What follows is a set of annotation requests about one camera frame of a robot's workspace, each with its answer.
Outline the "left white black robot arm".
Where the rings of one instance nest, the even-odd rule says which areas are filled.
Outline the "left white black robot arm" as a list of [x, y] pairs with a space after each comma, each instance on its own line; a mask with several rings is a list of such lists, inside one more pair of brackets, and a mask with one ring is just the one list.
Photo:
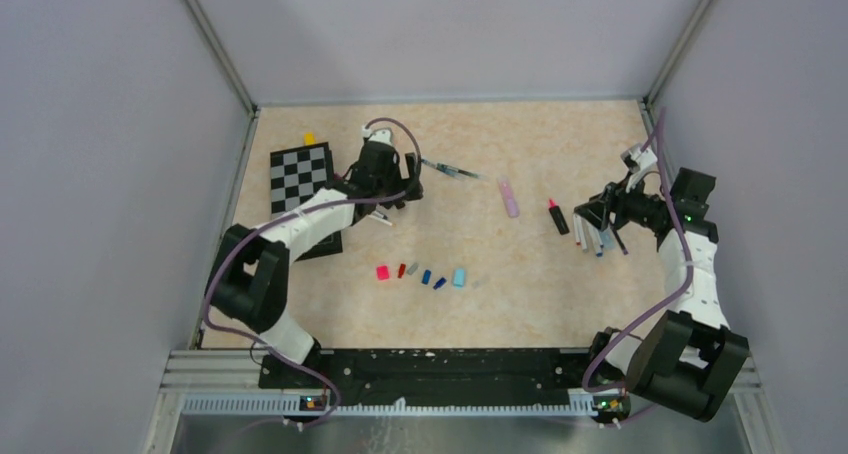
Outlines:
[[315, 338], [288, 309], [292, 264], [325, 238], [351, 227], [377, 206], [402, 208], [423, 196], [421, 153], [400, 155], [388, 141], [369, 140], [344, 178], [329, 177], [306, 202], [259, 227], [236, 224], [219, 245], [204, 296], [246, 326], [244, 336], [275, 351], [297, 387], [319, 378]]

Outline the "black slim pen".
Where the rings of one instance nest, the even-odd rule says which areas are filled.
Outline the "black slim pen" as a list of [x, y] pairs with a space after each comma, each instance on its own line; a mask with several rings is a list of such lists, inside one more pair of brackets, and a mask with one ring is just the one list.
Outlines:
[[612, 235], [613, 235], [620, 251], [622, 252], [622, 254], [623, 255], [629, 255], [629, 250], [627, 249], [626, 244], [624, 243], [623, 239], [621, 238], [618, 230], [614, 226], [611, 227], [610, 230], [611, 230]]

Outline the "red cap whiteboard marker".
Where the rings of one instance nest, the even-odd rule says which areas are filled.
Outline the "red cap whiteboard marker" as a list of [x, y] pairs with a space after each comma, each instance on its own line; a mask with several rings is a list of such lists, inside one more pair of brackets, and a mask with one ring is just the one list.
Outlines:
[[575, 232], [575, 240], [576, 244], [584, 250], [586, 248], [584, 237], [583, 237], [583, 229], [580, 217], [576, 214], [573, 215], [573, 226]]

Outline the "grey cap acrylic marker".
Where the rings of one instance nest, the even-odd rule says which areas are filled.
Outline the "grey cap acrylic marker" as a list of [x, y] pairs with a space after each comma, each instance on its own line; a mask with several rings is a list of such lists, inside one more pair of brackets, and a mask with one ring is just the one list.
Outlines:
[[589, 240], [588, 240], [588, 237], [586, 235], [586, 232], [585, 232], [585, 224], [582, 220], [579, 220], [578, 224], [579, 224], [578, 231], [579, 231], [579, 235], [580, 235], [581, 249], [582, 249], [583, 252], [588, 252], [590, 244], [589, 244]]

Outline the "light blue pastel highlighter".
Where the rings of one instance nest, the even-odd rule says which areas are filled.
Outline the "light blue pastel highlighter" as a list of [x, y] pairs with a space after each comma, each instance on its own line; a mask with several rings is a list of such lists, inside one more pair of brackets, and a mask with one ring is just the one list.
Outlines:
[[617, 242], [609, 230], [601, 231], [599, 237], [604, 250], [615, 249], [617, 247]]

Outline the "blue deli whiteboard marker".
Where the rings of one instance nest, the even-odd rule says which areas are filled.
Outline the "blue deli whiteboard marker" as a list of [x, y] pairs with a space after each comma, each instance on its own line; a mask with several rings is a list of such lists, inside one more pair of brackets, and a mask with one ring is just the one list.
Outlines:
[[603, 256], [604, 245], [601, 241], [598, 231], [594, 228], [589, 229], [589, 236], [594, 247], [595, 255], [600, 258]]

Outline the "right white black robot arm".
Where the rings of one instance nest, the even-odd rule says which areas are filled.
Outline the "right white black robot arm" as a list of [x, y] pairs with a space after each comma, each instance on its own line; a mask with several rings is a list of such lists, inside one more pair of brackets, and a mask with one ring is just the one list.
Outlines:
[[715, 177], [682, 168], [669, 192], [648, 195], [621, 180], [574, 208], [577, 221], [611, 231], [635, 223], [657, 240], [667, 290], [659, 318], [643, 339], [608, 329], [595, 336], [583, 375], [585, 390], [619, 388], [692, 419], [711, 420], [750, 353], [720, 306], [714, 261], [719, 234], [706, 220]]

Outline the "light blue highlighter cap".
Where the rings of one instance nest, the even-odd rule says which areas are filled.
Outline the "light blue highlighter cap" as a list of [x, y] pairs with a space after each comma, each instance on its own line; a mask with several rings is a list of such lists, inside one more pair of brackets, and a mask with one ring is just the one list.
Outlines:
[[452, 276], [452, 286], [456, 288], [463, 288], [466, 284], [466, 270], [464, 268], [457, 268], [453, 271]]

